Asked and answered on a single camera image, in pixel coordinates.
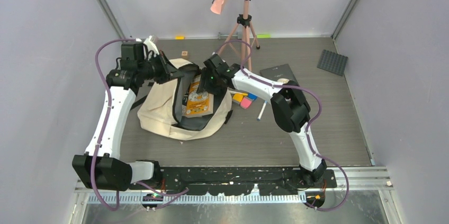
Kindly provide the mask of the orange green paperback book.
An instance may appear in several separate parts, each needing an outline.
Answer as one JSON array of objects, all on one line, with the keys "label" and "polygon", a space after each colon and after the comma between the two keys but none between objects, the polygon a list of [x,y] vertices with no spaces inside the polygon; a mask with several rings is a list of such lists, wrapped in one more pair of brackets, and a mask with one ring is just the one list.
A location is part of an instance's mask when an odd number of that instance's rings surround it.
[{"label": "orange green paperback book", "polygon": [[183,115],[187,118],[202,117],[213,113],[214,95],[207,91],[198,93],[201,76],[195,76],[182,101]]}]

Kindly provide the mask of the beige canvas backpack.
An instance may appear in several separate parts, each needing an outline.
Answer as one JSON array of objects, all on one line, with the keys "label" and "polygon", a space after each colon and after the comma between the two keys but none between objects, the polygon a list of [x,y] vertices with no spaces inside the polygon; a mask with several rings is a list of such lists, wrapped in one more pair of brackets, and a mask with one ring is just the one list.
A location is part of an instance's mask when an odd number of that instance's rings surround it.
[{"label": "beige canvas backpack", "polygon": [[183,97],[195,76],[200,75],[198,65],[182,58],[171,63],[184,76],[163,84],[153,84],[137,116],[143,129],[177,140],[195,140],[215,134],[230,118],[232,96],[229,91],[214,95],[213,113],[187,118],[183,115]]}]

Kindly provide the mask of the black hardcover book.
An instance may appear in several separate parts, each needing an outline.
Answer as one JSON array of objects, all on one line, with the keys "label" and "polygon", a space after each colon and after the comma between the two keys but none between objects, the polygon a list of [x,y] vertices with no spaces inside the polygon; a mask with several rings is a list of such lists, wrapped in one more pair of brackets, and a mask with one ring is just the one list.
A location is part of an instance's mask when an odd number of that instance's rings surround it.
[{"label": "black hardcover book", "polygon": [[270,68],[261,69],[259,74],[272,81],[287,83],[289,80],[298,82],[289,64],[282,64]]}]

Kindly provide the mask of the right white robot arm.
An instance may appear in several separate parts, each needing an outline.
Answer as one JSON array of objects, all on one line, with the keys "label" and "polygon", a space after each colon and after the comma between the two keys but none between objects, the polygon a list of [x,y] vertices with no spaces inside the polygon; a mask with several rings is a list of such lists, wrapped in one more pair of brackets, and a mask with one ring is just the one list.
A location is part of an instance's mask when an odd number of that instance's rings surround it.
[{"label": "right white robot arm", "polygon": [[311,107],[297,82],[269,80],[239,64],[228,65],[214,53],[204,62],[199,90],[218,94],[234,89],[254,94],[271,105],[277,126],[287,132],[299,156],[301,179],[316,187],[324,179],[326,161],[321,157],[310,129]]}]

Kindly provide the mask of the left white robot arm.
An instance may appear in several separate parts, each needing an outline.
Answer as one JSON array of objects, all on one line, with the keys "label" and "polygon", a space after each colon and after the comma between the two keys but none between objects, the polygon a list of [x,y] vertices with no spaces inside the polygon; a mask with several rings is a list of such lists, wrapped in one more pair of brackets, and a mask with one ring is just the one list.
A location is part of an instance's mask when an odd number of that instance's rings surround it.
[{"label": "left white robot arm", "polygon": [[121,56],[116,68],[100,73],[105,100],[93,137],[72,166],[88,189],[126,191],[142,181],[150,189],[162,183],[160,165],[155,160],[125,163],[120,160],[121,139],[128,114],[139,88],[147,80],[158,84],[183,77],[160,51],[154,36],[147,39],[121,39]]}]

